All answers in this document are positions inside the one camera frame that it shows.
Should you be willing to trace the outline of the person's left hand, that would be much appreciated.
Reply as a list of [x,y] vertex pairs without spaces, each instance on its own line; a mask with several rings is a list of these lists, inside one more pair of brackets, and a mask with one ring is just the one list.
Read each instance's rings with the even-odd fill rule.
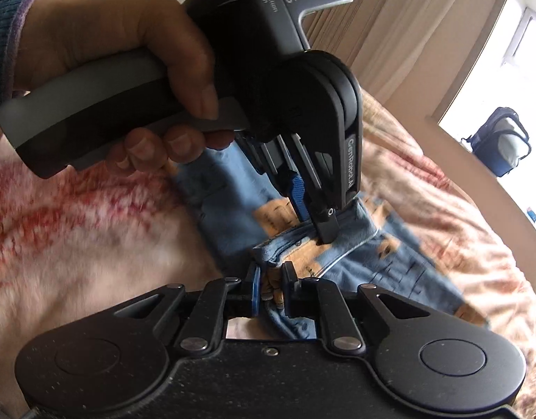
[[[191,116],[217,118],[212,53],[176,0],[34,0],[19,39],[13,88],[31,91],[88,61],[142,46],[166,65],[171,88]],[[203,134],[190,126],[164,136],[138,128],[112,146],[106,167],[122,177],[155,172],[233,140],[232,132]]]

